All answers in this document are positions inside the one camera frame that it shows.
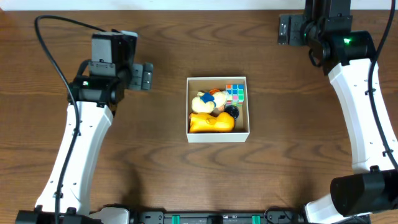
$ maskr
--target yellow toy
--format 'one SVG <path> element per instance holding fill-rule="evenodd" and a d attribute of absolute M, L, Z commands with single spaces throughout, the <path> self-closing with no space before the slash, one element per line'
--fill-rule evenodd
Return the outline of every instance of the yellow toy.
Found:
<path fill-rule="evenodd" d="M 195 113 L 211 113 L 215 108 L 224 111 L 224 106 L 228 97 L 227 91 L 213 91 L 211 93 L 198 92 L 192 100 L 192 110 Z"/>
<path fill-rule="evenodd" d="M 226 112 L 220 113 L 218 117 L 210 114 L 191 114 L 191 126 L 189 133 L 200 132 L 231 132 L 235 125 L 234 118 Z"/>

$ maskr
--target wooden table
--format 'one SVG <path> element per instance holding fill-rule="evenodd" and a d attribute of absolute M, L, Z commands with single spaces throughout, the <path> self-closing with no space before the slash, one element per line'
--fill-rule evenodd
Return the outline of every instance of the wooden table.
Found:
<path fill-rule="evenodd" d="M 99 155 L 91 209 L 266 210 L 299 207 L 352 174 L 351 147 L 337 96 L 307 47 L 277 44 L 286 11 L 1 12 L 0 223 L 32 210 L 62 140 L 67 94 L 34 32 L 57 14 L 104 29 L 139 33 L 137 62 L 155 65 L 153 90 L 126 91 Z M 387 11 L 355 11 L 353 29 L 378 44 Z M 91 56 L 92 30 L 42 21 L 69 80 Z M 379 60 L 384 100 L 398 128 L 398 22 Z M 251 133 L 246 143 L 188 144 L 187 77 L 246 76 Z M 397 212 L 373 215 L 392 223 Z"/>

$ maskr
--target green connector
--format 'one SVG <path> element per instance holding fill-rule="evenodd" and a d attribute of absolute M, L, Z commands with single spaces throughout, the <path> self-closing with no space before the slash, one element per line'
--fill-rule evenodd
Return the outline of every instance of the green connector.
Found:
<path fill-rule="evenodd" d="M 253 219 L 253 224 L 261 224 L 261 217 L 259 215 L 253 215 L 251 218 Z"/>
<path fill-rule="evenodd" d="M 172 224 L 180 224 L 180 216 L 179 215 L 172 216 Z"/>

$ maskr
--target rubik's cube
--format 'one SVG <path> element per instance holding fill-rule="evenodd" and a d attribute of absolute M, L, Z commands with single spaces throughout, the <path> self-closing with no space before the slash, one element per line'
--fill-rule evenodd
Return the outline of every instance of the rubik's cube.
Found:
<path fill-rule="evenodd" d="M 227 84 L 227 105 L 242 106 L 244 101 L 243 84 Z"/>

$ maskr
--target white box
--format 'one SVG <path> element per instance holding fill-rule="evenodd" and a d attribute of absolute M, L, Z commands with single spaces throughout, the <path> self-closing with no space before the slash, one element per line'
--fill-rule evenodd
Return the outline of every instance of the white box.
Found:
<path fill-rule="evenodd" d="M 189 114 L 192 113 L 192 99 L 198 91 L 209 91 L 211 89 L 225 90 L 227 84 L 244 85 L 244 102 L 239 106 L 239 117 L 235 121 L 235 127 L 231 133 L 189 133 Z M 213 115 L 220 113 L 217 109 Z M 245 142 L 250 134 L 249 125 L 249 102 L 246 77 L 201 77 L 187 78 L 187 138 L 188 142 Z"/>

